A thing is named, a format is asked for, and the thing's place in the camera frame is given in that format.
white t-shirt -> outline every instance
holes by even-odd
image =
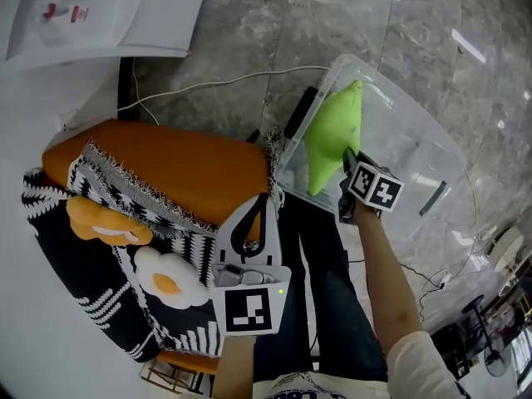
[[[254,384],[254,399],[464,399],[427,332],[392,347],[388,383],[363,382],[316,372],[295,372]]]

black pants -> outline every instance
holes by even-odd
[[[347,253],[334,216],[286,194],[278,227],[283,265],[292,270],[292,278],[278,334],[260,336],[255,343],[254,382],[313,370],[300,239],[316,309],[319,371],[336,377],[386,382],[386,361],[349,278]]]

clear plastic container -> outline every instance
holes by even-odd
[[[385,166],[405,188],[392,213],[382,214],[391,239],[409,239],[437,208],[466,167],[466,156],[446,131],[403,90],[353,55],[341,55],[322,79],[301,126],[287,139],[278,167],[278,184],[290,194],[337,214],[341,170],[316,196],[308,194],[307,151],[303,137],[323,100],[361,79],[361,150]],[[432,206],[440,188],[439,198]]]

tile floor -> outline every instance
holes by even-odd
[[[476,223],[463,175],[411,247],[397,250],[404,264],[427,275],[442,268],[457,275],[464,265],[461,275],[471,273],[424,298],[425,327],[432,331],[457,318],[473,297],[493,297],[501,285],[486,270],[489,235],[471,249],[479,232],[518,222],[530,240],[532,0],[204,0],[190,55],[138,60],[137,74],[146,96],[256,71],[330,66],[343,53],[394,81],[467,155]],[[258,128],[284,127],[305,88],[322,74],[255,77],[146,105],[163,124],[245,139]],[[341,231],[350,258],[360,259],[357,232]],[[364,264],[352,264],[351,274],[371,317]],[[406,274],[421,297],[426,281]],[[312,341],[312,316],[309,326]]]

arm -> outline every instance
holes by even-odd
[[[361,202],[354,212],[366,260],[375,333],[386,355],[399,340],[422,331],[414,294],[388,243],[381,220]]]
[[[214,379],[216,399],[251,399],[254,337],[226,337]]]

